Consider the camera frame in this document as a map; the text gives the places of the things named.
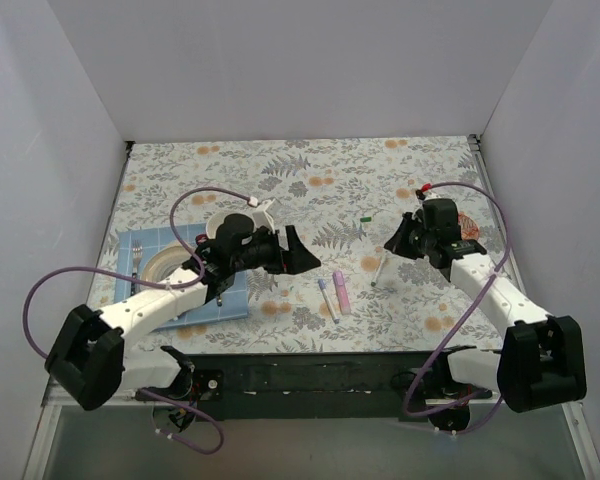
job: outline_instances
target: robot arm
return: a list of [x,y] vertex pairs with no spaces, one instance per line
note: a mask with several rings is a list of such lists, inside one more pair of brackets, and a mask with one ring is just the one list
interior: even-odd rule
[[93,311],[73,309],[56,338],[45,369],[85,410],[104,404],[118,390],[152,387],[160,395],[182,398],[190,391],[193,365],[173,347],[151,352],[134,348],[140,338],[178,315],[198,308],[233,285],[234,275],[263,267],[271,274],[296,275],[319,267],[293,226],[286,227],[288,248],[263,203],[252,215],[221,219],[212,235],[200,239],[196,255],[205,271],[200,282],[179,288],[199,276],[193,258],[162,284],[126,300]]
[[[450,283],[475,300],[493,275],[494,263],[477,241],[462,240],[452,200],[420,197],[422,208],[404,214],[385,248],[409,259],[428,258]],[[504,338],[502,350],[451,349],[438,360],[446,363],[438,371],[449,372],[449,383],[500,392],[516,412],[585,396],[582,335],[575,320],[552,316],[503,276],[484,293],[480,309]]]

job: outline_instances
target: blue checkered placemat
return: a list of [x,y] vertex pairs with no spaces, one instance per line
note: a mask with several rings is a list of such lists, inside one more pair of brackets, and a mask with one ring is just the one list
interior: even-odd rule
[[[190,244],[195,244],[196,235],[205,233],[205,224],[181,225],[177,229],[182,238]],[[138,276],[140,276],[147,262],[175,239],[176,237],[170,227],[131,230],[121,233],[116,271],[124,275],[131,275],[133,267],[131,261],[131,243],[134,240],[138,240],[142,244],[142,261],[138,268]],[[114,295],[116,302],[121,302],[127,298],[130,292],[131,284],[129,282],[116,280]],[[214,301],[209,302],[200,308],[183,313],[177,320],[171,320],[162,327],[156,328],[156,330],[245,318],[249,315],[249,305],[247,302],[247,275],[245,272],[240,272],[236,274],[233,286],[222,294],[222,307],[218,307]]]

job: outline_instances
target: silver fork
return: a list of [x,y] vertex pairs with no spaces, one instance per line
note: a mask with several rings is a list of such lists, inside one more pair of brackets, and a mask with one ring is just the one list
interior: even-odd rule
[[[133,278],[138,278],[138,267],[140,266],[140,262],[142,261],[142,244],[140,240],[134,240],[133,245],[131,247],[131,255],[133,258],[133,270],[131,270],[131,276]],[[138,291],[138,284],[131,284],[131,296],[135,295]]]

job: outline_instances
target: floral tablecloth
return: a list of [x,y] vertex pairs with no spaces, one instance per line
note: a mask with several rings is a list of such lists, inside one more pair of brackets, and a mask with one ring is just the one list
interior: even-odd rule
[[[381,245],[416,205],[414,190],[445,180],[480,183],[464,137],[134,145],[100,266],[115,270],[119,232],[168,225],[173,201],[188,189],[215,185],[275,197],[277,225],[295,225],[323,266],[298,276],[249,272],[248,318],[152,333],[140,348],[171,344],[189,354],[430,350],[468,298],[426,261],[390,257],[378,286],[370,282]],[[461,210],[463,234],[499,256],[502,238],[487,201],[468,189],[446,193]],[[220,209],[246,207],[221,194],[195,195],[181,206],[177,223],[204,221]],[[372,221],[361,223],[366,216]],[[335,301],[331,274],[338,269],[347,278],[352,314],[335,325],[317,280],[327,280]],[[90,306],[110,303],[113,290],[114,280],[97,278]],[[494,348],[500,341],[476,313],[453,343]]]

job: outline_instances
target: marker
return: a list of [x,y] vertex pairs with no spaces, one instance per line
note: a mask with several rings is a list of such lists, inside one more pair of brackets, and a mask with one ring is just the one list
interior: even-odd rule
[[380,259],[380,264],[378,268],[376,268],[376,273],[373,275],[373,280],[371,280],[371,286],[375,287],[378,283],[378,277],[380,276],[380,272],[382,272],[382,268],[384,264],[387,262],[387,251],[385,250],[382,254],[382,258]]
[[340,270],[333,272],[333,283],[336,285],[336,295],[340,304],[340,312],[343,315],[351,313],[351,305],[349,304],[349,295],[347,295],[347,287],[344,284],[344,275]]
[[327,286],[325,285],[324,280],[318,280],[318,286],[320,287],[324,301],[327,304],[331,318],[333,318],[333,323],[340,323],[340,319],[338,318],[338,315],[336,315],[336,309],[333,308],[333,303],[331,303],[331,299],[327,295]]

